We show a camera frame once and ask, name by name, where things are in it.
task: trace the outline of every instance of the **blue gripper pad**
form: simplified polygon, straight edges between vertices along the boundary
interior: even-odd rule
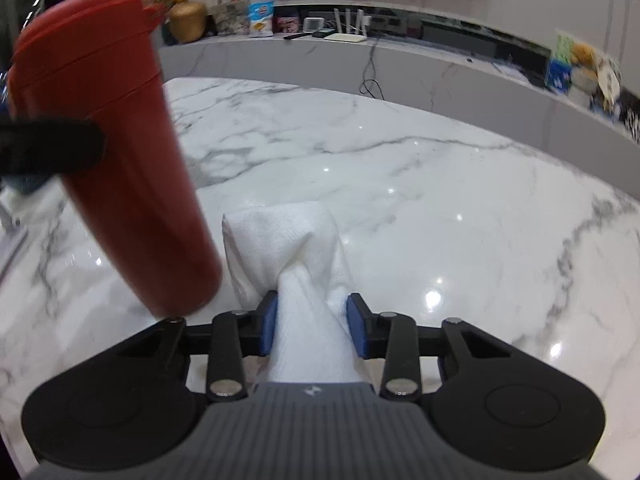
[[[278,312],[278,295],[276,294],[264,313],[262,322],[262,334],[260,334],[260,355],[267,356],[271,354],[273,346],[273,334],[276,330],[276,314]]]
[[[364,319],[358,311],[358,307],[353,301],[353,295],[347,298],[347,323],[349,324],[349,331],[351,332],[351,339],[353,345],[356,347],[358,357],[367,359],[369,355],[369,347],[367,345],[367,333],[364,328]]]

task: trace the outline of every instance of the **blue and white package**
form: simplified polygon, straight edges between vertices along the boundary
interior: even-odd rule
[[[273,36],[273,1],[249,6],[249,34],[257,38]]]

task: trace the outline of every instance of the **red tumbler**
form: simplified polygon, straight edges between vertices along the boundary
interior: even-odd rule
[[[84,222],[156,316],[183,316],[218,290],[222,266],[168,112],[141,0],[66,0],[34,20],[9,74],[22,118],[91,119],[102,162],[63,176]]]

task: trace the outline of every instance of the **black cable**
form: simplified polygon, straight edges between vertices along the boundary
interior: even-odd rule
[[[378,75],[376,71],[376,64],[373,61],[373,54],[378,46],[378,42],[380,41],[380,37],[376,38],[376,41],[373,45],[371,45],[371,49],[369,50],[369,60],[367,64],[364,66],[364,70],[362,71],[362,83],[360,83],[360,94],[361,95],[369,95],[374,99],[377,99],[375,95],[371,92],[373,86],[367,86],[368,84],[375,84],[378,87],[378,91],[380,92],[380,98],[384,101],[385,95],[382,93],[382,88],[380,87],[380,83],[376,81],[376,76]],[[371,77],[367,77],[367,70],[371,67]]]

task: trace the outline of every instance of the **white cloth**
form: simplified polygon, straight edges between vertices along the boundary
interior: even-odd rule
[[[278,291],[266,379],[289,383],[369,381],[347,325],[353,291],[331,213],[317,202],[254,207],[225,214],[226,260],[243,308]]]

